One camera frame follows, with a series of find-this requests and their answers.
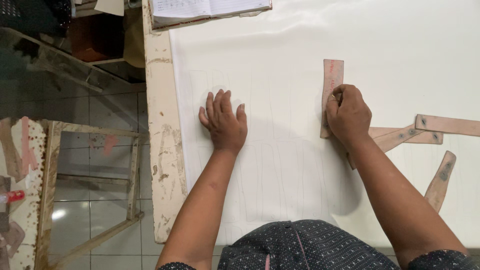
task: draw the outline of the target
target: hand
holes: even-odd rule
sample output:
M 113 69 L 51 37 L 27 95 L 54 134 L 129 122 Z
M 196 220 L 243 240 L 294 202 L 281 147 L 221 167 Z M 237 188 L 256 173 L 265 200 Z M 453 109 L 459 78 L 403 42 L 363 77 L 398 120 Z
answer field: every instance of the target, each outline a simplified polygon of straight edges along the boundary
M 349 150 L 358 143 L 371 139 L 368 129 L 372 112 L 355 86 L 339 85 L 333 90 L 333 95 L 337 97 L 339 94 L 342 95 L 340 105 L 335 97 L 328 97 L 327 120 L 333 134 Z
M 247 137 L 247 115 L 245 104 L 240 104 L 235 118 L 230 96 L 230 90 L 224 93 L 220 89 L 214 100 L 213 93 L 209 92 L 206 103 L 208 118 L 203 107 L 200 107 L 198 118 L 210 132 L 214 150 L 227 150 L 238 155 Z

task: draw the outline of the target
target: left hand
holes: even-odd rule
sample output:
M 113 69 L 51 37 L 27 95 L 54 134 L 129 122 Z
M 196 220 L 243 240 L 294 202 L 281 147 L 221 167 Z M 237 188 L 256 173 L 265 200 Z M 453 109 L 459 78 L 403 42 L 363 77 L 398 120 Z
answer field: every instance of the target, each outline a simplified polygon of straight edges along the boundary
M 245 104 L 240 104 L 235 117 L 230 96 L 230 90 L 223 92 L 220 89 L 214 100 L 213 93 L 209 92 L 206 103 L 208 118 L 203 107 L 200 107 L 198 118 L 210 132 L 214 150 L 227 150 L 238 155 L 247 137 L 247 115 Z

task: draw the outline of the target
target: black dotted shirt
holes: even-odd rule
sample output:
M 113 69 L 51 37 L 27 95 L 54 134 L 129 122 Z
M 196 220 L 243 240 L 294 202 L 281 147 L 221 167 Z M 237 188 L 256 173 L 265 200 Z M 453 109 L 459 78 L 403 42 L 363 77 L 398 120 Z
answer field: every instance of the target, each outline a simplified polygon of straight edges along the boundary
M 192 270 L 172 262 L 159 270 Z M 266 224 L 222 251 L 219 270 L 360 270 L 399 269 L 360 239 L 325 221 Z M 437 250 L 412 260 L 410 270 L 480 270 L 458 251 Z

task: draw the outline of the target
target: notebook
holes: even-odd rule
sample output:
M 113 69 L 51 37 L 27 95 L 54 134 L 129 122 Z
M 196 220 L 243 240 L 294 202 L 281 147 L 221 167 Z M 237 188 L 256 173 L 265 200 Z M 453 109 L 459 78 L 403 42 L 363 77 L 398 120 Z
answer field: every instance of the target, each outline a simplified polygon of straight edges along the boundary
M 271 0 L 150 0 L 149 3 L 153 29 L 232 16 L 256 16 L 272 9 Z

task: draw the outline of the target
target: wooden stool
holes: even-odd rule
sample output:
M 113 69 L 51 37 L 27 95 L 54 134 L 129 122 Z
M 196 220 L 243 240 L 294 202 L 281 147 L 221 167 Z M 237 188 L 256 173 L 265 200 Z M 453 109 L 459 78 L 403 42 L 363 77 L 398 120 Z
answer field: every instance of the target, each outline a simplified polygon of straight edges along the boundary
M 67 175 L 57 173 L 58 156 L 60 151 L 60 138 L 62 132 L 96 133 L 102 135 L 129 136 L 134 138 L 132 145 L 132 164 L 129 179 L 93 177 L 83 175 Z M 42 199 L 40 205 L 40 220 L 38 226 L 37 252 L 35 258 L 35 270 L 62 269 L 68 263 L 95 247 L 101 245 L 114 235 L 125 230 L 130 225 L 141 220 L 143 212 L 135 214 L 138 186 L 138 167 L 140 162 L 140 144 L 147 138 L 146 134 L 133 131 L 118 130 L 111 128 L 92 127 L 59 121 L 48 122 L 47 148 L 45 168 L 43 175 Z M 50 246 L 50 234 L 52 228 L 53 201 L 55 194 L 55 182 L 58 179 L 79 180 L 95 183 L 123 184 L 128 186 L 128 207 L 126 219 L 103 233 L 91 238 L 85 243 L 70 250 L 66 255 L 48 263 L 48 248 Z

